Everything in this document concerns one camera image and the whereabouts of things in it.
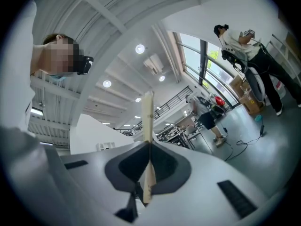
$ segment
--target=white shirt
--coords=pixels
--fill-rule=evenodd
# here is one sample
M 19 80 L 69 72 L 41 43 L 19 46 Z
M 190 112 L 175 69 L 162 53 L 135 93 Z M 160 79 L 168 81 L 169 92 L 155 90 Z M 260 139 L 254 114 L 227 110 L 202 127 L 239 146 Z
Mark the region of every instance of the white shirt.
M 197 113 L 198 113 L 195 116 L 196 119 L 199 119 L 199 117 L 202 114 L 209 112 L 209 109 L 206 106 L 204 106 L 196 96 L 189 95 L 187 97 L 187 101 L 188 101 L 188 104 L 189 104 L 192 111 L 193 111 L 193 101 L 196 103 Z
M 248 55 L 248 59 L 253 59 L 260 50 L 260 47 L 253 46 L 251 44 L 241 44 L 238 42 L 240 36 L 243 36 L 243 33 L 238 30 L 228 29 L 224 34 L 220 37 L 222 44 L 225 46 L 230 45 L 235 50 L 243 51 Z
M 30 87 L 30 67 L 36 12 L 35 2 L 29 1 L 11 27 L 1 52 L 0 126 L 21 131 L 27 131 L 35 95 Z

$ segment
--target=green tree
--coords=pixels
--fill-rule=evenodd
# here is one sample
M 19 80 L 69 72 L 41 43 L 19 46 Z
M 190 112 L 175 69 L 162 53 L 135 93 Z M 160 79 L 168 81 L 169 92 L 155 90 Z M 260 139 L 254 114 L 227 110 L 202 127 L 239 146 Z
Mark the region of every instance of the green tree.
M 219 52 L 219 50 L 211 50 L 211 51 L 208 53 L 208 55 L 209 55 L 211 58 L 217 59 L 217 57 L 218 57 L 218 52 Z M 207 68 L 208 68 L 208 69 L 211 68 L 211 61 L 210 61 L 210 60 L 208 60 Z
M 217 59 L 217 57 L 218 57 L 218 52 L 219 52 L 219 50 L 211 50 L 211 51 L 208 53 L 208 55 L 209 55 L 211 58 Z M 208 68 L 208 69 L 211 68 L 211 61 L 210 61 L 210 60 L 208 60 L 207 68 Z M 207 89 L 209 89 L 209 84 L 208 84 L 206 81 L 204 81 L 204 80 L 203 80 L 203 85 L 204 85 Z

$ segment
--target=ceiling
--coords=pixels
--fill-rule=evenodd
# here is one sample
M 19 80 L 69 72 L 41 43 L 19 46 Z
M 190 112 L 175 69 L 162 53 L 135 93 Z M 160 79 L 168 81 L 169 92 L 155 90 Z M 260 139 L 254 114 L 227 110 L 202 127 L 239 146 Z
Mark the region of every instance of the ceiling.
M 92 56 L 95 61 L 88 75 L 75 75 L 59 82 L 43 72 L 32 76 L 31 87 L 36 92 L 33 107 L 43 110 L 44 115 L 31 114 L 29 131 L 43 142 L 69 147 L 70 126 L 80 113 L 116 128 L 140 115 L 141 103 L 136 103 L 136 98 L 150 89 L 160 91 L 167 83 L 177 81 L 157 33 L 144 18 L 154 17 L 157 9 L 180 1 L 35 0 L 34 44 L 41 44 L 47 34 L 64 33 L 74 38 L 85 55 Z M 126 38 L 122 35 L 139 21 L 148 27 L 131 30 L 123 43 L 125 46 L 114 51 L 113 48 L 118 47 L 114 42 Z M 137 44 L 145 46 L 144 53 L 135 52 Z M 152 54 L 157 54 L 164 66 L 158 75 L 153 75 L 143 64 Z M 158 79 L 163 74 L 166 79 L 160 83 Z M 104 88 L 104 80 L 110 80 L 112 86 Z
M 145 46 L 142 54 L 137 54 L 135 51 L 138 44 Z M 162 73 L 158 75 L 153 75 L 151 70 L 143 64 L 144 60 L 153 54 L 158 55 L 164 66 Z M 163 74 L 166 80 L 159 82 L 159 78 Z M 103 86 L 103 82 L 106 80 L 112 82 L 109 88 Z M 87 101 L 84 113 L 101 122 L 110 123 L 109 126 L 112 128 L 132 128 L 125 127 L 123 124 L 133 126 L 141 121 L 134 118 L 141 116 L 141 102 L 137 103 L 135 100 L 142 97 L 147 91 L 157 89 L 160 83 L 164 86 L 166 83 L 176 83 L 176 79 L 160 41 L 154 31 L 148 29 L 142 36 L 129 41 L 128 45 L 108 66 L 91 92 L 89 98 L 93 98 L 93 100 Z

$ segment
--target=railing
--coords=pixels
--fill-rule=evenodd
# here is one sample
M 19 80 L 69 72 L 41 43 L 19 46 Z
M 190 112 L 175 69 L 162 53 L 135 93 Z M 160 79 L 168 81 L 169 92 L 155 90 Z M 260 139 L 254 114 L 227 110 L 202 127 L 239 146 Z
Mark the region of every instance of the railing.
M 120 132 L 123 135 L 126 135 L 128 137 L 131 137 L 133 135 L 132 130 L 131 129 L 115 129 L 115 131 Z
M 179 104 L 181 101 L 185 100 L 185 97 L 187 95 L 190 95 L 192 93 L 192 90 L 187 86 L 183 90 L 181 90 L 177 95 L 175 95 L 173 98 L 171 98 L 169 101 L 167 101 L 164 105 L 162 105 L 159 109 L 156 109 L 154 112 L 154 121 L 158 118 L 160 118 L 162 115 L 170 111 L 172 108 L 174 108 L 177 104 Z M 130 129 L 132 135 L 136 134 L 143 128 L 142 121 L 137 124 L 137 126 Z

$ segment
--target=white sneaker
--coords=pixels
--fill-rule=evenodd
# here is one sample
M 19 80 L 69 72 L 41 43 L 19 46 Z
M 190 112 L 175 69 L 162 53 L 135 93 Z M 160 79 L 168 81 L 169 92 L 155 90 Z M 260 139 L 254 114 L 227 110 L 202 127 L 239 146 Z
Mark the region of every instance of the white sneaker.
M 278 112 L 276 112 L 276 115 L 277 115 L 277 116 L 280 116 L 280 115 L 282 114 L 282 109 L 283 109 L 283 105 L 281 106 L 281 110 L 278 111 Z
M 224 144 L 224 142 L 227 140 L 226 137 L 221 137 L 221 138 L 218 138 L 217 139 L 217 142 L 216 142 L 216 147 L 220 147 L 222 144 Z
M 218 139 L 218 138 L 215 137 L 215 138 L 213 138 L 213 141 L 214 141 L 214 142 L 217 142 L 217 139 Z

